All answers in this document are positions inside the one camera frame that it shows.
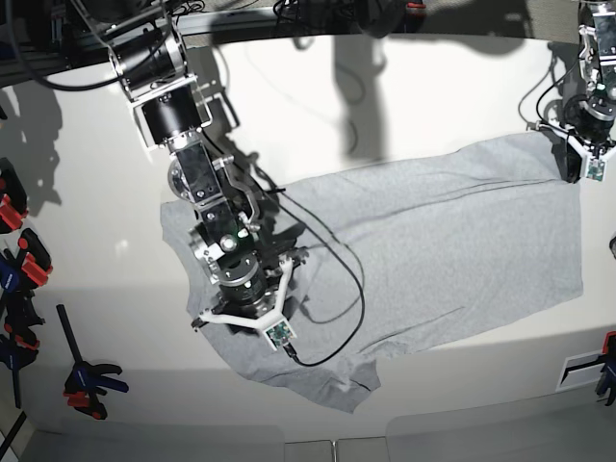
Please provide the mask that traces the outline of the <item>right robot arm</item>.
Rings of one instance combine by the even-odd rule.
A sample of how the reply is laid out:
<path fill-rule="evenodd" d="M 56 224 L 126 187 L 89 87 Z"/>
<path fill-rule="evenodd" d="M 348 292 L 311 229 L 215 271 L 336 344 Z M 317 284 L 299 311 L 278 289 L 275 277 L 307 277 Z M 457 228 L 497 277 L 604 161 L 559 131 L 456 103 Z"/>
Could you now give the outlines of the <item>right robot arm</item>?
<path fill-rule="evenodd" d="M 107 47 L 146 148 L 168 150 L 167 180 L 192 204 L 189 246 L 217 291 L 192 325 L 226 324 L 280 344 L 292 329 L 283 313 L 294 261 L 262 240 L 255 187 L 205 144 L 212 114 L 191 71 L 187 48 L 164 1 L 76 1 L 75 10 Z"/>

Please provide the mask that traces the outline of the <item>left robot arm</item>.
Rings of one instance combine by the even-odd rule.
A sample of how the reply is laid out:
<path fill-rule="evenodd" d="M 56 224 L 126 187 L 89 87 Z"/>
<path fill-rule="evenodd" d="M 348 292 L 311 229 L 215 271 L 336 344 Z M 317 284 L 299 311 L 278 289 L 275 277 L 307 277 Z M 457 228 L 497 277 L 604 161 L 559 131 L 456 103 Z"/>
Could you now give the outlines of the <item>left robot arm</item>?
<path fill-rule="evenodd" d="M 601 182 L 615 156 L 615 3 L 578 3 L 578 69 L 584 90 L 563 108 L 568 145 L 580 157 L 578 176 Z"/>

